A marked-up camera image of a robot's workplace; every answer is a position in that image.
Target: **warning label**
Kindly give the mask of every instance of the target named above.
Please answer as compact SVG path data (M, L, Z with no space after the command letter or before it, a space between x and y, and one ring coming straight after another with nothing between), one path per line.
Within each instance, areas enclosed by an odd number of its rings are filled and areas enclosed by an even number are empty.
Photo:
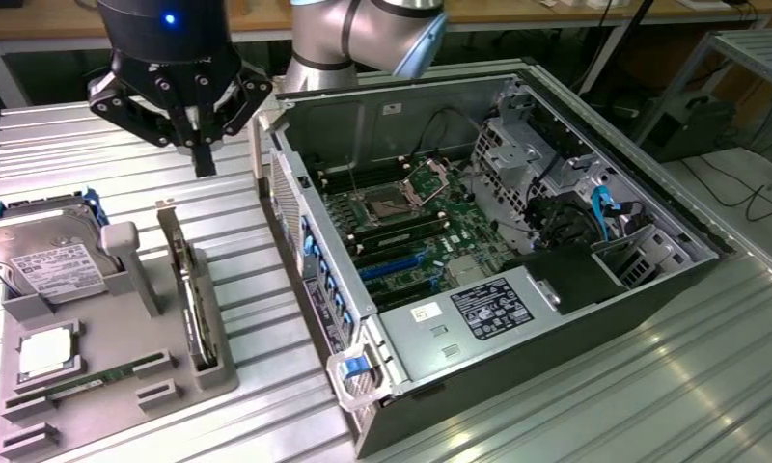
M533 320L505 278L475 286L451 296L474 338L486 340Z
M11 264L43 297L102 284L102 275L82 244L11 258Z

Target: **electronic equipment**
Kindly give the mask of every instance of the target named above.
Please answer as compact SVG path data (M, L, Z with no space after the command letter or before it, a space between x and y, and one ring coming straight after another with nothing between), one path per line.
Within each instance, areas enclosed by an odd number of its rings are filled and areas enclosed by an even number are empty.
M99 248L105 224L92 192L0 203L0 279L14 296L59 304L105 291L102 277L122 270Z
M271 91L231 45L223 0L98 0L97 8L111 66L88 84L92 113L153 145L174 144L197 177L213 176L211 150Z
M211 151L271 91L234 50L223 1L97 1L111 66L88 84L90 109L153 145L189 153L197 177L215 174ZM417 78L442 41L442 0L291 0L291 11L287 91L353 85L351 60Z
M641 148L669 162L714 151L716 140L734 118L734 104L704 92L680 94L660 116Z
M537 66L277 100L269 214L358 456L634 328L729 252Z
M189 356L194 368L205 370L217 364L217 351L210 341L210 331L202 313L201 289L198 287L201 269L194 250L182 235L179 221L170 203L157 203L157 221L163 229L165 241L167 242L167 257L177 282Z

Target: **blue pcie slot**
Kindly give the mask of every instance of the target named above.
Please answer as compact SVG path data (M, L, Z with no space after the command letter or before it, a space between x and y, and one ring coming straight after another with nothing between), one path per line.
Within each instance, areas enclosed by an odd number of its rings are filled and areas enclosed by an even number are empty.
M373 280L402 270L415 268L421 265L423 258L425 253L418 253L409 258L394 260L377 267L365 268L358 272L359 279L365 282L366 280Z

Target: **metal workbench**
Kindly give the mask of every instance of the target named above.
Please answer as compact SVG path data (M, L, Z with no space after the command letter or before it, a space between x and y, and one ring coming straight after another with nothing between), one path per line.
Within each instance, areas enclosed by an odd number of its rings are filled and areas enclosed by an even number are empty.
M153 203L174 198L205 249L238 388L54 461L345 462L346 425L259 209L246 134L219 176L101 121L84 104L3 112L0 199L88 184L133 220L143 258L165 251ZM0 307L0 333L2 313ZM772 461L772 273L738 253L621 338L367 461Z
M692 76L697 69L701 68L704 60L712 51L720 53L729 66L721 65L722 70L716 72L713 78L706 81L702 90L710 92L716 88L717 82L732 64L741 65L757 77L772 84L772 29L710 32L700 40L694 50L692 50L650 111L641 117L633 137L637 144L644 142L664 111L669 107L670 101L692 81Z

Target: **robotic arm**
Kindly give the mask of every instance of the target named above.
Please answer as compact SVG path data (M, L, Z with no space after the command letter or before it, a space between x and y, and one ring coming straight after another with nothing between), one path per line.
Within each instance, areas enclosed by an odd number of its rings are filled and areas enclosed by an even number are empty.
M99 0L111 70L88 85L91 111L215 174L211 147L239 132L271 91L242 65L222 0ZM134 101L138 95L145 100Z
M211 150L271 91L234 50L223 1L97 1L111 70L88 84L91 111L153 145L190 153L197 177L215 174ZM291 0L291 7L286 92L353 85L353 61L405 78L427 68L442 0Z

